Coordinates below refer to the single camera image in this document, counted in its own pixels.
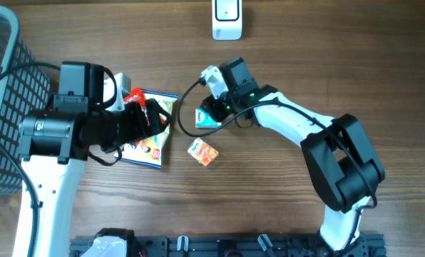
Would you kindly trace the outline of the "teal tissue pack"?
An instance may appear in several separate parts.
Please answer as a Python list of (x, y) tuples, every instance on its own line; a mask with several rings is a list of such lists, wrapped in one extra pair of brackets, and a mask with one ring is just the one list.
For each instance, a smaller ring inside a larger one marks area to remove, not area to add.
[(207, 112), (202, 109), (195, 110), (195, 127), (197, 129), (215, 129), (221, 126), (221, 122), (215, 121)]

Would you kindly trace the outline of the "red snack bag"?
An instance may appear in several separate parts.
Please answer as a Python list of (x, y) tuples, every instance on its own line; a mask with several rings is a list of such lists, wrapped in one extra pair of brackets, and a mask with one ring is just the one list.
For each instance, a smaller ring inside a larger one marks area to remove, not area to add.
[(138, 128), (137, 131), (139, 134), (141, 134), (142, 138), (150, 137), (150, 124), (148, 121), (145, 101), (145, 94), (140, 88), (134, 88), (130, 94), (123, 99), (125, 108), (136, 111), (138, 115), (139, 121), (137, 124), (140, 126), (140, 128)]

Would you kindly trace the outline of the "orange tissue pack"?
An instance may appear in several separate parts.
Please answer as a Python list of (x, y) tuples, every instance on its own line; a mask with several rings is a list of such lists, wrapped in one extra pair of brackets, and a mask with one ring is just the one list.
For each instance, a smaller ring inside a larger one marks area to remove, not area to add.
[(191, 143), (188, 153), (203, 166), (208, 166), (219, 156), (219, 152), (201, 138), (196, 138)]

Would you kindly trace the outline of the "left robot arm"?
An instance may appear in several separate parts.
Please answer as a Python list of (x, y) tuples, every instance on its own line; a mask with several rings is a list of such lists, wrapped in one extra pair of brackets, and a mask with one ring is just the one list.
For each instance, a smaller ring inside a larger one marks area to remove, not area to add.
[(14, 256), (66, 256), (76, 191), (88, 159), (121, 152), (121, 146), (167, 129), (171, 115), (155, 99), (125, 104), (113, 111), (119, 94), (104, 98), (104, 76), (98, 64), (65, 61), (58, 92), (44, 109), (29, 112), (19, 125), (21, 169), (26, 177), (21, 197)]

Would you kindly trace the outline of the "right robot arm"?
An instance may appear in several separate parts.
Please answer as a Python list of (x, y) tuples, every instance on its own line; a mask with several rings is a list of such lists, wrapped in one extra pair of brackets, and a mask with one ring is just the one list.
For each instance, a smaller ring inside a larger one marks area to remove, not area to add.
[(336, 256), (352, 250), (362, 214), (376, 208), (377, 187), (385, 179), (383, 164), (359, 120), (351, 114), (317, 114), (274, 86), (259, 86), (241, 57), (207, 67), (199, 81), (211, 91), (200, 107), (214, 121), (241, 116), (301, 148), (312, 185), (325, 204), (319, 235)]

